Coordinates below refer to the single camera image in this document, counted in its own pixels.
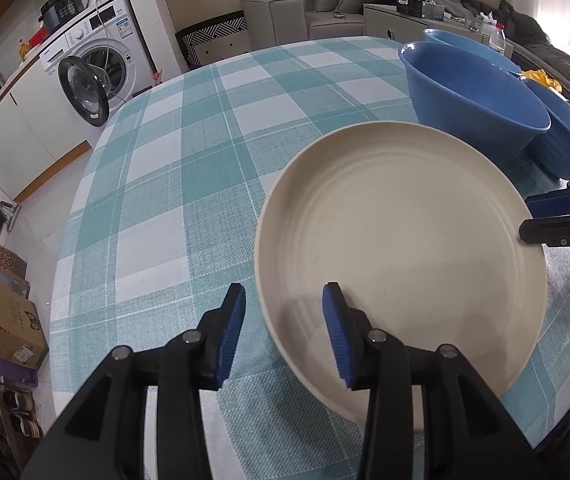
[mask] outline white cabinet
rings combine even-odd
[[[12,86],[11,95],[27,124],[54,159],[59,160],[88,137],[87,130],[91,126],[79,118],[65,98],[58,73],[47,75],[41,63],[34,63],[20,76]],[[78,127],[79,121],[85,127]]]
[[[54,163],[8,92],[0,101],[0,187],[12,199]]]

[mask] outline stacked blue bowl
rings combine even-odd
[[[441,43],[455,46],[456,48],[462,48],[472,54],[483,57],[487,59],[491,64],[506,70],[507,72],[514,75],[521,75],[523,71],[521,67],[516,65],[510,59],[505,56],[501,56],[498,52],[492,50],[488,46],[485,46],[478,41],[470,40],[465,36],[459,36],[453,32],[447,32],[446,30],[438,30],[437,28],[426,28],[423,31],[425,35],[425,40],[431,43]]]
[[[570,179],[570,105],[552,90],[532,79],[524,84],[548,109],[552,127],[530,144],[532,158],[554,176]]]
[[[459,137],[495,164],[514,158],[550,129],[539,98],[487,59],[423,41],[398,53],[418,120]]]

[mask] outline washing machine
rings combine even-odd
[[[154,85],[153,66],[129,0],[98,4],[82,20],[66,25],[40,60],[57,79],[68,105],[95,127]]]

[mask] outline yellow cloth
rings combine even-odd
[[[527,70],[527,72],[523,72],[523,75],[529,79],[533,79],[537,83],[547,86],[548,88],[553,88],[557,92],[563,91],[561,83],[547,75],[545,70]]]

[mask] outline table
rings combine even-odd
[[[365,34],[374,36],[375,38],[388,38],[390,40],[399,41],[400,43],[409,43],[410,41],[425,41],[423,31],[426,28],[439,28],[454,32],[470,38],[470,40],[478,41],[484,45],[489,45],[489,36],[480,32],[470,30],[465,25],[455,22],[454,20],[427,20],[425,18],[417,18],[408,14],[401,14],[396,11],[395,6],[380,4],[365,4]],[[505,56],[512,58],[512,46],[506,43]]]
[[[298,151],[347,124],[416,121],[398,47],[360,37],[252,52],[167,81],[110,119],[56,266],[49,344],[57,412],[111,348],[164,345],[240,282],[247,313],[231,376],[201,395],[214,477],[354,476],[361,433],[318,402],[277,352],[252,253],[265,195]],[[559,186],[527,158],[506,171],[523,196]],[[570,406],[570,253],[545,252],[540,340],[502,399],[533,445]],[[154,391],[150,399],[145,455],[155,478]]]

